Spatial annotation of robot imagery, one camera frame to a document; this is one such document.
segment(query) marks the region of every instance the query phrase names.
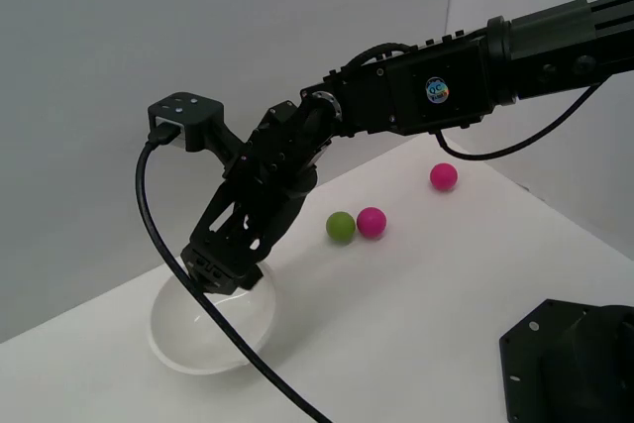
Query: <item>robotic arm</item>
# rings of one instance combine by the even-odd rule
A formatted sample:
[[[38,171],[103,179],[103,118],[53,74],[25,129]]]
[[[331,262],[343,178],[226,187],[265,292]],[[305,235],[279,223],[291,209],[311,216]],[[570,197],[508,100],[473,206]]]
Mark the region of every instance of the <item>robotic arm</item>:
[[[335,136],[467,128],[498,105],[596,87],[631,69],[634,0],[577,0],[513,21],[496,17],[424,47],[370,49],[302,89],[298,106],[284,101],[268,109],[245,143],[225,126],[221,103],[172,94],[149,108],[151,129],[176,124],[188,152],[211,151],[225,166],[181,254],[187,271],[205,292],[251,289],[262,277],[257,263],[317,184],[315,161]]]

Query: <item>logo sticker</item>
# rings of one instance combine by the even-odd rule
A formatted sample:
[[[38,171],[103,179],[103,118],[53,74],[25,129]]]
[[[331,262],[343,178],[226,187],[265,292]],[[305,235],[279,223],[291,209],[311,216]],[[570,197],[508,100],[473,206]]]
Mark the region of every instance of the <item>logo sticker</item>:
[[[449,98],[449,88],[445,81],[438,76],[429,78],[425,89],[427,90],[427,99],[434,104],[444,103]]]

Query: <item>green ball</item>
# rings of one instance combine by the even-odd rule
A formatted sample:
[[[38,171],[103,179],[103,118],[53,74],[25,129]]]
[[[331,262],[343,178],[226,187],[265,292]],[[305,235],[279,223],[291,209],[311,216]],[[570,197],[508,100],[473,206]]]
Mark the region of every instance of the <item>green ball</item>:
[[[355,235],[355,230],[357,225],[350,213],[335,212],[326,222],[326,232],[336,242],[349,242]]]

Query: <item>white bowl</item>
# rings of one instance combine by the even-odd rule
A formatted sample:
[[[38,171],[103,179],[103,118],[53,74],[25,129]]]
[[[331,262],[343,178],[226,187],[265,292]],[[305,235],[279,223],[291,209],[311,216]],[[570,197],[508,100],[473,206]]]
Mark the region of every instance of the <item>white bowl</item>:
[[[268,340],[275,317],[275,288],[270,268],[259,264],[264,277],[251,290],[231,296],[206,294],[254,351]],[[150,347],[171,369],[208,375],[246,365],[236,349],[175,276],[158,292],[152,306]]]

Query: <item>screw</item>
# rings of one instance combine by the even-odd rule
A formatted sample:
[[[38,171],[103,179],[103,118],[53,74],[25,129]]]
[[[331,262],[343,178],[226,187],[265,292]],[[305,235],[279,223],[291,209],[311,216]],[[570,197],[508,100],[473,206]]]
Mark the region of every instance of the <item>screw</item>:
[[[575,64],[573,65],[573,73],[589,74],[592,73],[595,68],[596,59],[594,59],[592,56],[584,54],[583,56],[577,58],[577,60],[575,61]]]

